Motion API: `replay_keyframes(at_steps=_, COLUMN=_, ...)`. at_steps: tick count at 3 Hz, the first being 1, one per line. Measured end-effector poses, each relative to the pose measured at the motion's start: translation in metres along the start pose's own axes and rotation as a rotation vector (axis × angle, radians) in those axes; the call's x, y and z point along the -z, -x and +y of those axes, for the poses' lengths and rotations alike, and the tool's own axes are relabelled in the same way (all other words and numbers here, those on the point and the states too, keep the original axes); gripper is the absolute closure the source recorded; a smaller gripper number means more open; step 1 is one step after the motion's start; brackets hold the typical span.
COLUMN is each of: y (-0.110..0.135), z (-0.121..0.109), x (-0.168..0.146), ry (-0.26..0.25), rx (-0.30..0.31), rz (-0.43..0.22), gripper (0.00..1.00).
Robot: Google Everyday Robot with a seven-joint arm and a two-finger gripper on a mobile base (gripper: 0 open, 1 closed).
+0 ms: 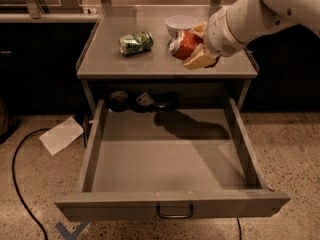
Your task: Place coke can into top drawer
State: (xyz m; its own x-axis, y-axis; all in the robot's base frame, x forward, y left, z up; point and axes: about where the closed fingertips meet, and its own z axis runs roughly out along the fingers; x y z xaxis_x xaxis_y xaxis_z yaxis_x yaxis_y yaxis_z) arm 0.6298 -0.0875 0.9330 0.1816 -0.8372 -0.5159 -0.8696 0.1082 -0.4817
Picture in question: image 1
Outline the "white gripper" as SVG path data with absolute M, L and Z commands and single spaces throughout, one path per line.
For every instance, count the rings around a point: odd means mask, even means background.
M 203 38 L 191 55 L 182 62 L 189 70 L 214 67 L 220 56 L 230 57 L 243 50 L 248 42 L 244 39 L 248 8 L 246 6 L 223 6 L 206 22 L 200 22 L 189 32 Z

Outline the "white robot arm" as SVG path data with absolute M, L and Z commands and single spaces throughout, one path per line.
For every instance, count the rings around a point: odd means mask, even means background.
M 215 65 L 260 36 L 300 24 L 320 37 L 320 0 L 237 0 L 221 7 L 206 24 L 203 43 L 183 61 L 188 69 Z

